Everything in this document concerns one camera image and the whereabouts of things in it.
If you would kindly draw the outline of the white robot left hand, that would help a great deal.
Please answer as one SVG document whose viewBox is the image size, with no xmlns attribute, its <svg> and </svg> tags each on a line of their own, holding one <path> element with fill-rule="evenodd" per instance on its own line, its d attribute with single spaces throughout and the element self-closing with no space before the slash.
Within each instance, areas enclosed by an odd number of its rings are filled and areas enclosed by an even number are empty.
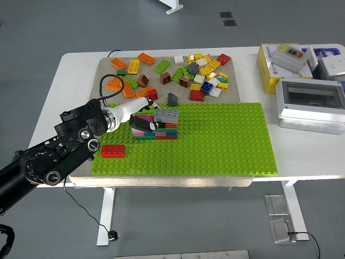
<svg viewBox="0 0 345 259">
<path fill-rule="evenodd" d="M 119 128 L 121 123 L 128 122 L 131 115 L 141 111 L 145 107 L 153 107 L 154 109 L 159 108 L 157 103 L 145 97 L 140 97 L 135 100 L 128 101 L 126 103 L 118 105 L 115 108 L 107 108 L 108 112 L 110 113 L 109 118 L 111 121 L 108 130 L 110 132 L 115 131 Z"/>
</svg>

